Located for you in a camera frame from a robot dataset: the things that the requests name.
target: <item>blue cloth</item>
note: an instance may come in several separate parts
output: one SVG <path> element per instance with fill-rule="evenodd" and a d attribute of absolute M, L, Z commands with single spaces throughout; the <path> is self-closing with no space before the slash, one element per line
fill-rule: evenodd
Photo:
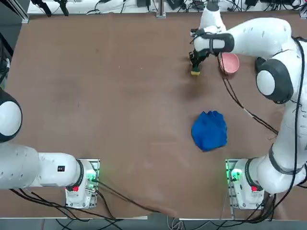
<path fill-rule="evenodd" d="M 227 126 L 217 111 L 202 112 L 192 126 L 192 137 L 202 151 L 224 146 L 227 143 Z"/>

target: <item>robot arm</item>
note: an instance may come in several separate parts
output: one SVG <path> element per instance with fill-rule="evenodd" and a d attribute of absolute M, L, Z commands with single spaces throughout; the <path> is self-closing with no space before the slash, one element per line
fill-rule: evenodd
<path fill-rule="evenodd" d="M 22 125 L 18 102 L 0 88 L 0 189 L 65 187 L 66 205 L 94 208 L 99 160 L 77 160 L 65 153 L 43 153 L 11 144 Z"/>
<path fill-rule="evenodd" d="M 289 189 L 294 171 L 295 113 L 302 57 L 291 37 L 290 24 L 277 18 L 256 18 L 223 31 L 219 11 L 204 10 L 194 37 L 193 57 L 203 57 L 221 52 L 261 57 L 256 75 L 257 88 L 266 98 L 285 104 L 281 128 L 266 156 L 240 159 L 232 175 L 239 208 L 256 209 L 263 200 L 264 191 L 275 194 Z M 301 41 L 304 50 L 307 43 Z M 294 185 L 306 177 L 307 161 L 307 84 L 303 82 L 301 109 L 298 113 L 297 170 Z"/>

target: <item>mounting plate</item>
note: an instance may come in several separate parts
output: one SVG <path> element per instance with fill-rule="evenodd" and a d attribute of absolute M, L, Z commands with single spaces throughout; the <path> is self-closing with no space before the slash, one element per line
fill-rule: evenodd
<path fill-rule="evenodd" d="M 225 160 L 226 176 L 227 176 L 227 184 L 228 184 L 228 192 L 229 192 L 229 200 L 230 200 L 230 210 L 231 210 L 231 215 L 233 218 L 235 218 L 235 209 L 256 209 L 257 208 L 256 204 L 253 206 L 249 204 L 244 207 L 243 205 L 238 203 L 238 198 L 240 200 L 241 196 L 237 196 L 236 188 L 235 188 L 237 184 L 234 185 L 232 178 L 231 178 L 231 172 L 236 167 L 236 163 L 238 161 L 239 159 L 226 159 Z"/>
<path fill-rule="evenodd" d="M 98 183 L 89 179 L 99 179 L 100 160 L 99 159 L 79 159 L 84 168 L 84 175 L 78 191 L 68 191 L 65 189 L 66 206 L 74 208 L 95 208 L 97 206 Z"/>

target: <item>tabletop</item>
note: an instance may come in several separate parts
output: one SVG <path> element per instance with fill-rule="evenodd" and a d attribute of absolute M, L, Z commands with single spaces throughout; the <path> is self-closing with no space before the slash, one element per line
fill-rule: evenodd
<path fill-rule="evenodd" d="M 227 28 L 255 17 L 287 20 L 293 35 L 307 36 L 298 13 L 222 13 Z M 100 180 L 136 202 L 174 217 L 231 218 L 225 159 L 267 154 L 274 135 L 227 94 L 215 57 L 190 76 L 189 30 L 200 13 L 106 14 L 32 17 L 22 26 L 7 92 L 20 103 L 24 121 L 13 140 L 43 152 L 99 158 Z M 255 84 L 254 58 L 238 56 L 231 84 L 242 104 L 276 129 L 283 106 L 265 99 Z M 191 137 L 202 111 L 216 110 L 227 124 L 227 145 L 199 150 Z M 64 203 L 63 188 L 31 189 Z M 117 217 L 148 214 L 104 192 Z M 51 207 L 0 191 L 0 217 L 62 217 Z M 294 188 L 276 219 L 307 220 L 305 191 Z M 102 202 L 93 210 L 106 214 Z M 93 217 L 78 214 L 80 217 Z M 246 212 L 237 212 L 244 218 Z"/>

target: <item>black cable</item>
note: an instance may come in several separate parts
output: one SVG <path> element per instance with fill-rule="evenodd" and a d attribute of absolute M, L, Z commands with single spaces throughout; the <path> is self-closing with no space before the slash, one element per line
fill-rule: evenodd
<path fill-rule="evenodd" d="M 271 3 L 269 3 L 269 5 L 268 5 L 268 7 L 267 8 L 265 8 L 265 10 L 264 11 L 266 11 L 269 7 L 271 6 Z"/>
<path fill-rule="evenodd" d="M 187 230 L 186 225 L 184 223 L 184 221 L 182 221 L 182 225 L 184 226 L 184 230 Z"/>
<path fill-rule="evenodd" d="M 238 6 L 238 4 L 236 4 L 236 0 L 233 0 L 233 5 L 232 5 L 232 11 L 235 11 L 236 9 L 238 9 L 238 11 L 240 11 L 240 9 L 237 7 Z"/>
<path fill-rule="evenodd" d="M 18 195 L 19 197 L 21 197 L 21 198 L 23 198 L 23 199 L 25 199 L 25 200 L 28 200 L 28 201 L 31 201 L 31 202 L 33 202 L 33 203 L 37 203 L 37 204 L 40 204 L 40 205 L 52 207 L 50 204 L 48 204 L 48 203 L 46 203 L 46 202 L 35 200 L 36 198 L 34 198 L 34 197 L 31 197 L 31 196 L 29 196 L 29 195 L 28 195 L 28 196 L 24 196 L 24 195 L 18 193 L 17 191 L 15 191 L 14 189 L 10 189 L 10 190 L 11 190 L 13 193 L 15 193 L 16 195 Z M 89 211 L 85 211 L 85 210 L 83 210 L 83 209 L 78 209 L 78 208 L 74 208 L 74 207 L 64 207 L 64 206 L 59 205 L 59 204 L 57 204 L 57 203 L 55 203 L 55 202 L 50 202 L 50 203 L 53 204 L 53 205 L 56 205 L 57 207 L 62 207 L 62 208 L 67 208 L 67 209 L 73 209 L 73 210 L 77 210 L 77 211 L 79 211 L 79 212 L 83 212 L 83 213 L 90 214 L 90 215 L 93 215 L 93 216 L 105 218 L 105 219 L 107 219 L 107 220 L 112 220 L 112 219 L 110 219 L 110 218 L 108 218 L 108 217 L 105 217 L 105 216 L 103 216 L 103 215 L 100 215 L 100 214 L 97 214 L 97 213 L 94 213 L 94 212 L 89 212 Z"/>
<path fill-rule="evenodd" d="M 189 230 L 197 230 L 197 229 L 200 229 L 200 228 L 202 228 L 203 226 L 205 226 L 208 222 L 209 222 L 209 221 L 207 221 L 207 222 L 205 222 L 205 223 L 199 225 L 198 227 L 195 227 L 195 228 L 192 228 L 192 229 L 189 229 Z"/>
<path fill-rule="evenodd" d="M 121 11 L 120 11 L 120 13 L 123 13 L 123 10 L 124 10 L 124 6 L 125 6 L 125 3 L 126 3 L 126 0 L 124 0 L 124 3 L 123 3 L 123 7 L 121 8 Z"/>
<path fill-rule="evenodd" d="M 179 12 L 182 9 L 182 7 L 186 4 L 186 2 L 187 2 L 187 0 L 185 0 L 184 3 L 181 4 L 181 6 L 180 6 L 180 8 L 179 8 L 179 10 L 177 12 Z"/>
<path fill-rule="evenodd" d="M 46 15 L 47 16 L 47 14 L 46 14 L 46 12 L 44 12 L 39 6 L 37 6 L 37 5 L 35 5 L 37 8 L 39 8 L 40 9 L 40 11 L 41 12 L 43 12 L 44 13 L 44 15 Z M 59 9 L 59 7 L 55 10 L 55 11 L 53 11 L 53 13 L 51 13 L 51 15 L 53 15 L 55 12 L 57 12 L 58 11 L 58 9 Z"/>
<path fill-rule="evenodd" d="M 121 196 L 121 197 L 124 198 L 125 200 L 129 201 L 130 203 L 133 203 L 134 205 L 136 205 L 136 206 L 138 206 L 138 207 L 140 207 L 140 208 L 142 208 L 142 209 L 144 209 L 144 210 L 146 210 L 146 211 L 158 212 L 158 211 L 156 211 L 156 210 L 153 210 L 153 209 L 151 209 L 151 208 L 148 208 L 148 207 L 145 207 L 145 206 L 143 206 L 143 205 L 140 205 L 140 204 L 136 203 L 135 201 L 133 201 L 133 200 L 131 200 L 130 198 L 128 198 L 128 197 L 126 197 L 126 196 L 120 194 L 119 192 L 115 191 L 113 188 L 109 187 L 108 185 L 106 185 L 105 183 L 103 183 L 103 182 L 101 182 L 101 181 L 98 181 L 98 180 L 92 180 L 92 181 L 93 181 L 93 182 L 97 182 L 97 183 L 103 185 L 104 187 L 106 187 L 107 189 L 109 189 L 109 190 L 111 190 L 112 192 L 116 193 L 117 195 Z"/>
<path fill-rule="evenodd" d="M 298 184 L 297 186 L 301 187 L 301 188 L 307 188 L 307 186 L 303 186 L 303 185 L 300 185 L 300 184 Z"/>
<path fill-rule="evenodd" d="M 84 213 L 87 213 L 87 214 L 91 214 L 91 215 L 94 215 L 94 216 L 98 216 L 98 217 L 101 217 L 101 218 L 104 218 L 107 222 L 109 222 L 111 225 L 114 225 L 116 228 L 118 228 L 119 230 L 122 230 L 122 228 L 120 228 L 118 225 L 115 224 L 115 222 L 118 222 L 118 221 L 121 221 L 120 219 L 119 220 L 112 220 L 108 217 L 105 217 L 103 215 L 99 215 L 99 214 L 96 214 L 96 213 L 93 213 L 93 212 L 88 212 L 88 211 L 85 211 L 85 210 L 82 210 L 82 209 L 78 209 L 78 208 L 73 208 L 73 207 L 64 207 L 62 205 L 59 205 L 55 202 L 50 202 L 48 201 L 48 203 L 42 201 L 42 200 L 37 200 L 35 197 L 32 197 L 32 196 L 29 196 L 29 195 L 22 195 L 20 193 L 18 193 L 17 191 L 15 191 L 14 189 L 10 189 L 13 193 L 15 193 L 16 195 L 18 195 L 19 197 L 25 199 L 25 200 L 28 200 L 28 201 L 31 201 L 33 203 L 37 203 L 37 204 L 41 204 L 41 205 L 44 205 L 44 206 L 48 206 L 48 207 L 60 207 L 60 208 L 63 208 L 63 209 L 73 209 L 73 210 L 77 210 L 77 211 L 80 211 L 80 212 L 84 212 Z M 89 220 L 82 220 L 82 219 L 79 219 L 76 217 L 77 220 L 79 221 L 82 221 L 82 222 L 86 222 L 86 221 L 89 221 Z"/>
<path fill-rule="evenodd" d="M 297 5 L 295 5 L 295 6 L 291 3 L 292 10 L 296 10 L 296 9 L 302 7 L 304 4 L 305 4 L 304 2 L 303 2 L 303 4 L 302 4 L 302 1 L 301 1 L 301 0 L 299 0 L 299 4 L 297 4 Z"/>
<path fill-rule="evenodd" d="M 88 221 L 88 220 L 79 219 L 78 217 L 76 217 L 76 216 L 74 215 L 73 212 L 71 212 L 70 210 L 68 210 L 67 207 L 64 207 L 64 206 L 61 206 L 61 205 L 55 204 L 55 203 L 52 204 L 51 202 L 45 201 L 44 199 L 42 199 L 39 195 L 37 195 L 37 194 L 34 193 L 34 192 L 32 192 L 32 194 L 35 195 L 35 196 L 37 196 L 37 197 L 40 198 L 40 199 L 37 199 L 37 198 L 35 198 L 35 197 L 32 197 L 32 196 L 28 195 L 28 194 L 25 193 L 24 190 L 22 190 L 21 188 L 19 189 L 19 191 L 20 191 L 25 197 L 27 197 L 28 199 L 32 199 L 32 200 L 37 201 L 38 204 L 41 204 L 42 201 L 43 201 L 44 203 L 49 204 L 50 207 L 56 208 L 57 210 L 59 210 L 61 213 L 63 213 L 63 214 L 64 214 L 67 218 L 69 218 L 69 219 L 72 219 L 72 218 L 71 218 L 67 213 L 65 213 L 64 211 L 60 210 L 60 209 L 59 209 L 59 206 L 60 206 L 61 208 L 65 209 L 65 210 L 67 210 L 68 212 L 70 212 L 71 215 L 72 215 L 75 219 L 77 219 L 77 220 L 79 220 L 79 221 L 81 221 L 81 222 L 82 222 L 82 221 L 83 221 L 83 222 Z"/>
<path fill-rule="evenodd" d="M 283 3 L 282 3 L 283 4 Z M 288 10 L 288 8 L 286 8 L 286 6 L 283 4 L 283 7 L 286 9 L 286 10 Z"/>
<path fill-rule="evenodd" d="M 65 225 L 64 228 L 62 228 L 62 230 L 64 230 L 68 225 L 70 225 L 72 222 L 74 221 L 74 219 L 72 219 L 71 221 L 69 221 L 69 223 L 67 225 Z"/>
<path fill-rule="evenodd" d="M 230 0 L 226 0 L 227 2 L 230 2 L 231 4 L 234 4 L 238 9 L 240 9 L 240 11 L 242 11 L 242 8 L 240 8 L 235 2 L 230 1 Z"/>
<path fill-rule="evenodd" d="M 221 61 L 222 61 L 222 64 L 220 63 L 220 59 L 219 59 L 219 56 L 217 56 L 217 60 L 218 60 L 218 63 L 219 63 L 219 66 L 222 65 L 223 67 L 223 74 L 224 75 L 227 75 L 227 73 L 225 72 L 225 69 L 224 69 L 224 60 L 223 60 L 223 55 L 221 55 Z M 234 91 L 234 89 L 232 88 L 232 85 L 230 84 L 230 81 L 228 80 L 228 78 L 226 78 L 224 75 L 222 75 L 222 79 L 223 79 L 223 83 L 228 91 L 228 94 L 231 96 L 231 98 L 236 102 L 237 105 L 239 105 L 243 110 L 247 111 L 251 117 L 256 120 L 257 122 L 259 122 L 260 124 L 262 124 L 263 126 L 265 126 L 268 130 L 272 131 L 274 134 L 278 135 L 278 131 L 276 129 L 274 129 L 271 125 L 269 125 L 268 123 L 266 123 L 265 121 L 263 121 L 261 118 L 259 118 L 257 115 L 253 114 L 252 112 L 250 112 L 249 110 L 245 109 L 244 106 L 241 104 L 241 102 L 238 100 L 237 96 L 236 96 L 236 93 Z"/>
<path fill-rule="evenodd" d="M 157 6 L 156 6 L 154 0 L 153 0 L 153 4 L 154 4 L 154 7 L 155 7 L 155 10 L 158 12 L 158 8 L 157 8 Z"/>
<path fill-rule="evenodd" d="M 101 1 L 98 1 L 98 2 L 95 4 L 94 9 L 93 9 L 93 10 L 90 10 L 90 11 L 88 11 L 88 12 L 86 12 L 86 14 L 91 13 L 91 12 L 96 12 L 96 11 L 99 11 L 99 12 L 100 12 L 99 9 L 96 9 L 96 7 L 97 7 L 97 5 L 98 5 L 99 3 L 101 3 Z"/>
<path fill-rule="evenodd" d="M 61 222 L 58 221 L 58 219 L 56 219 L 56 222 L 63 227 L 63 229 L 67 229 L 67 230 L 72 230 L 70 228 L 68 228 L 68 225 L 72 222 L 73 220 L 71 220 L 67 225 L 63 225 Z"/>
<path fill-rule="evenodd" d="M 228 221 L 225 220 L 216 230 L 219 230 L 225 223 L 227 223 Z"/>
<path fill-rule="evenodd" d="M 105 206 L 106 206 L 106 210 L 107 210 L 109 216 L 110 216 L 112 219 L 115 219 L 115 220 L 116 220 L 116 218 L 112 215 L 112 213 L 111 213 L 111 211 L 110 211 L 110 209 L 109 209 L 109 207 L 108 207 L 108 205 L 107 205 L 107 202 L 106 202 L 105 197 L 104 197 L 104 196 L 102 195 L 102 193 L 99 192 L 98 190 L 97 190 L 96 192 L 97 192 L 97 194 L 101 197 L 101 199 L 103 200 L 103 202 L 104 202 L 104 204 L 105 204 Z"/>

